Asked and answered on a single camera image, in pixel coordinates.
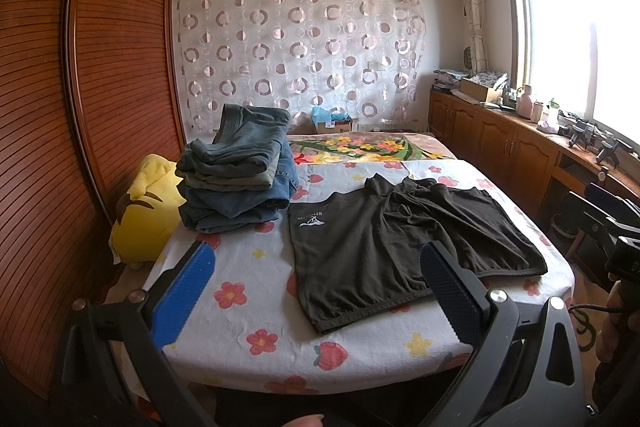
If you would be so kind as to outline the window with wooden frame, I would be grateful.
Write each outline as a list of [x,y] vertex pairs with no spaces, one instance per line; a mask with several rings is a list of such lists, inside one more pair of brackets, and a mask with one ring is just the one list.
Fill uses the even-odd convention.
[[639,144],[639,0],[511,0],[533,97]]

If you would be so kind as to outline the pink floral bedspread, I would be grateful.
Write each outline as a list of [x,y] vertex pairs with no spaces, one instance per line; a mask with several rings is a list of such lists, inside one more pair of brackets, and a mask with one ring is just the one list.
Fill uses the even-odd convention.
[[429,133],[291,134],[288,142],[297,165],[456,158],[446,145]]

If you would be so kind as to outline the cardboard box on cabinet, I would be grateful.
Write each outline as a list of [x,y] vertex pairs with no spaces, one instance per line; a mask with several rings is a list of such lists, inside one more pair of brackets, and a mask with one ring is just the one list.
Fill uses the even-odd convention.
[[502,99],[502,90],[495,90],[491,87],[485,87],[480,83],[469,79],[461,79],[459,90],[467,96],[474,98],[475,101],[483,103],[499,104]]

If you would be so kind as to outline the white floral bed sheet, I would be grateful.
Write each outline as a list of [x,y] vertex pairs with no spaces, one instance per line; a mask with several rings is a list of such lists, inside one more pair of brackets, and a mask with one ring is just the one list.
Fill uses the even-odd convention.
[[484,173],[459,159],[303,164],[277,219],[204,235],[200,289],[169,300],[155,341],[186,381],[328,395],[462,364],[424,280],[438,242],[517,303],[573,294],[559,251]]

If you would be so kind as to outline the pink bottle on cabinet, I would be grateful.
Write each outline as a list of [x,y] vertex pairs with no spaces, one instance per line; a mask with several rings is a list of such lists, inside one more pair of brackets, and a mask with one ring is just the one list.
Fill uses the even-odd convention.
[[523,84],[523,86],[518,89],[516,113],[518,116],[529,120],[530,117],[532,117],[533,105],[532,87],[530,87],[529,84]]

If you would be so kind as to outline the wooden low cabinet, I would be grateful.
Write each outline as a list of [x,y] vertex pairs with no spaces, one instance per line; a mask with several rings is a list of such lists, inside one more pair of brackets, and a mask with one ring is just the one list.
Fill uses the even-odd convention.
[[560,211],[565,194],[582,194],[589,183],[639,202],[639,182],[622,169],[597,164],[589,150],[513,114],[432,90],[427,122],[454,156],[486,174],[541,228]]

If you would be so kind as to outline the brown wooden wardrobe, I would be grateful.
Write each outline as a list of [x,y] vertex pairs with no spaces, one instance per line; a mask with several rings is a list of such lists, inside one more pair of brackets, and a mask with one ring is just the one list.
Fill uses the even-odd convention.
[[170,0],[1,0],[1,370],[50,395],[74,299],[113,277],[116,202],[183,149]]

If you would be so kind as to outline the yellow plush toy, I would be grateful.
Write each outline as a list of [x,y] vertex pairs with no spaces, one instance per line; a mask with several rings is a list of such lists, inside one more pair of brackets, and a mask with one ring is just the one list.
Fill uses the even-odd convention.
[[178,223],[186,200],[178,191],[182,181],[176,163],[150,154],[142,159],[137,176],[116,204],[116,218],[108,245],[115,265],[140,267],[156,261]]

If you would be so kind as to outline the black shorts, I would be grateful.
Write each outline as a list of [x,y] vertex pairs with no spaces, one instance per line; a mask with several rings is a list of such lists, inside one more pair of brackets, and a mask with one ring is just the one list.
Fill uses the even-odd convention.
[[431,296],[422,247],[440,242],[464,269],[485,277],[536,277],[544,255],[502,206],[477,187],[434,179],[363,187],[288,208],[297,297],[319,335]]

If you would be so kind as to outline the black office chair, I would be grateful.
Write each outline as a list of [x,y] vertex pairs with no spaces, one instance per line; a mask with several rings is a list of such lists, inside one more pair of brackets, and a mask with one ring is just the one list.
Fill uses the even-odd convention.
[[639,206],[590,183],[563,196],[562,225],[576,232],[565,258],[591,283],[609,291],[617,280],[639,282]]

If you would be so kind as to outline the circle patterned sheer curtain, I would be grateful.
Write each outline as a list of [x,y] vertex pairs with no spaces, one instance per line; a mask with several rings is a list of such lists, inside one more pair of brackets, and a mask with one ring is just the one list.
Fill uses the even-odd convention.
[[358,128],[410,124],[426,21],[419,0],[174,0],[176,79],[189,138],[225,105],[317,110]]

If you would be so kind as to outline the box with blue bag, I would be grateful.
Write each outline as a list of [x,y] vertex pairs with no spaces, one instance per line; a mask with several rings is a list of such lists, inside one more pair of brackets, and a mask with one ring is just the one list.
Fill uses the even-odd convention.
[[342,110],[327,110],[320,106],[311,109],[311,121],[319,134],[344,133],[352,130],[352,117]]

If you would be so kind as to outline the stack of folded jeans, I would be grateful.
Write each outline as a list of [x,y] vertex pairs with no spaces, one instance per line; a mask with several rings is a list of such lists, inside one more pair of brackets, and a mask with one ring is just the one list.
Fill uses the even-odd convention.
[[177,162],[183,224],[198,233],[230,232],[279,218],[298,189],[282,108],[227,104],[212,142],[190,142]]

